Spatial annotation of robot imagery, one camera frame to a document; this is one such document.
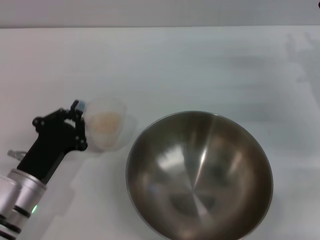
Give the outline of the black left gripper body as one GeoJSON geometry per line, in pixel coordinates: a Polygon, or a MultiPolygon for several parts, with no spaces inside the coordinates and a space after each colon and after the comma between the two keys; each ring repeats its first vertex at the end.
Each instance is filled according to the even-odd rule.
{"type": "Polygon", "coordinates": [[[64,120],[35,119],[38,137],[17,169],[47,184],[65,155],[75,149],[76,129],[64,120]]]}

